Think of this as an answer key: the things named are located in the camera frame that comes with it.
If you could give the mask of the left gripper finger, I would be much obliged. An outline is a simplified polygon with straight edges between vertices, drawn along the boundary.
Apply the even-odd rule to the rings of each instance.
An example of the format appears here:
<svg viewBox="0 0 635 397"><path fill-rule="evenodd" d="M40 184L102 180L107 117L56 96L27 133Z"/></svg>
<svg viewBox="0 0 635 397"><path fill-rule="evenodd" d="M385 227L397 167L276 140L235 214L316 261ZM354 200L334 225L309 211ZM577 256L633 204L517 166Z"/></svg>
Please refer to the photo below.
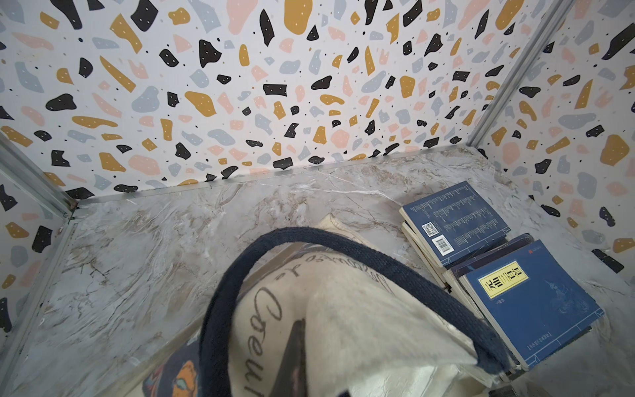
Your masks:
<svg viewBox="0 0 635 397"><path fill-rule="evenodd" d="M305 397L307 395L305 329L304 319L294 322L271 396Z"/></svg>

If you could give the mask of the cream canvas tote bag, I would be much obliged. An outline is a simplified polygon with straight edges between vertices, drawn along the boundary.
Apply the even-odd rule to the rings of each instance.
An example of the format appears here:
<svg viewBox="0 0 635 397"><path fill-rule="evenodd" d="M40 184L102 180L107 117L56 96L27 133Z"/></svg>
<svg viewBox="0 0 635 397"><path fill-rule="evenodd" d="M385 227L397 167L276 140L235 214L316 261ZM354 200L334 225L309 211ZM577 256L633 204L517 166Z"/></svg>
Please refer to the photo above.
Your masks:
<svg viewBox="0 0 635 397"><path fill-rule="evenodd" d="M510 367L500 336L333 216L259 237L229 266L200 328L129 396L271 396L304 319L306 396L469 396Z"/></svg>

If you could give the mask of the navy book with barcode back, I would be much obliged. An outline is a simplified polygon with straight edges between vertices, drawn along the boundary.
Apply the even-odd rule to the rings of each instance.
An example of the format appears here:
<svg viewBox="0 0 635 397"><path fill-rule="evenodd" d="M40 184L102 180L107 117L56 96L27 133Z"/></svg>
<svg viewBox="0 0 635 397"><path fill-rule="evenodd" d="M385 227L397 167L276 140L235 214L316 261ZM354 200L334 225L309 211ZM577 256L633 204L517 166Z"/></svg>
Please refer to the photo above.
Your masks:
<svg viewBox="0 0 635 397"><path fill-rule="evenodd" d="M400 214L428 262L449 269L504 241L510 227L466 181L407 203Z"/></svg>

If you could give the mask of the dark blue Little Prince book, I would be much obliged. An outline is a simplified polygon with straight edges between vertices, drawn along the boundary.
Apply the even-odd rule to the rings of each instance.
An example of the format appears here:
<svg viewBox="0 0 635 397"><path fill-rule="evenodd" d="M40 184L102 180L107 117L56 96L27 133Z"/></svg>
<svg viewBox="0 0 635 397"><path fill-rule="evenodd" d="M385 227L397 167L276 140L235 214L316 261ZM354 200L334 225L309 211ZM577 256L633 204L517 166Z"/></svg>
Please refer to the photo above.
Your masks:
<svg viewBox="0 0 635 397"><path fill-rule="evenodd" d="M461 263L454 265L443 274L443 277L447 283L450 283L450 280L458 280L471 271L475 271L476 269L488 265L492 261L507 256L534 241L535 239L531 234L524 233L510 241L497 242L489 251L478 251L474 256L469 256Z"/></svg>

